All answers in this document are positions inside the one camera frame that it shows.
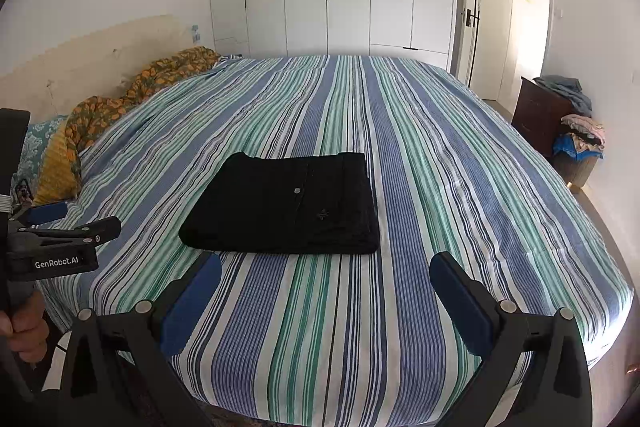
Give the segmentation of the person's left hand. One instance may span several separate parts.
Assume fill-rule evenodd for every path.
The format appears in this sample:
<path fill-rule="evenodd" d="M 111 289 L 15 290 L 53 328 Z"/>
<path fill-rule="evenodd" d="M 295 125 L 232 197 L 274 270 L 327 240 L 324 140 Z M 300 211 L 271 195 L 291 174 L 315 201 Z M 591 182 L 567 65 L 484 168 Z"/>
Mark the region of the person's left hand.
<path fill-rule="evenodd" d="M 34 291 L 12 317 L 1 312 L 1 336 L 24 362 L 38 363 L 46 356 L 49 326 L 43 313 L 44 300 L 40 291 Z"/>

